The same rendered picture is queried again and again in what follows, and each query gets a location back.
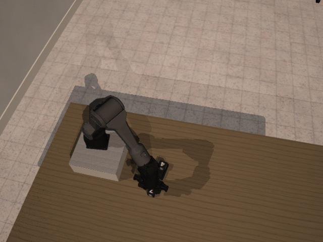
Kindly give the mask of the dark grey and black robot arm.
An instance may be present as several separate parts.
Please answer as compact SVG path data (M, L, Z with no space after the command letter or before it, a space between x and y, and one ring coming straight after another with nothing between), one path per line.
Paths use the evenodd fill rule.
M110 134L106 134L105 130L115 131L129 147L129 154L137 164L143 181L149 185L154 184L157 181L160 165L149 155L143 144L137 142L126 121L126 116L123 103L112 95L91 102L89 122L82 128L86 148L107 150Z

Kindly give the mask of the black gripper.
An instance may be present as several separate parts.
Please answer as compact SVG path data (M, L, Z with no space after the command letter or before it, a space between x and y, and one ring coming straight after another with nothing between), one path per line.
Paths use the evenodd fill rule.
M161 190L164 190L165 192L167 192L169 186L165 185L163 183L163 181L159 180L157 178L157 181L154 183L154 184L146 184L144 181L143 181L143 178L140 174L135 174L134 177L133 177L134 180L137 180L139 183L138 183L138 186L140 188L143 188L144 190L148 189L148 190L154 190L154 193L156 194L160 194Z

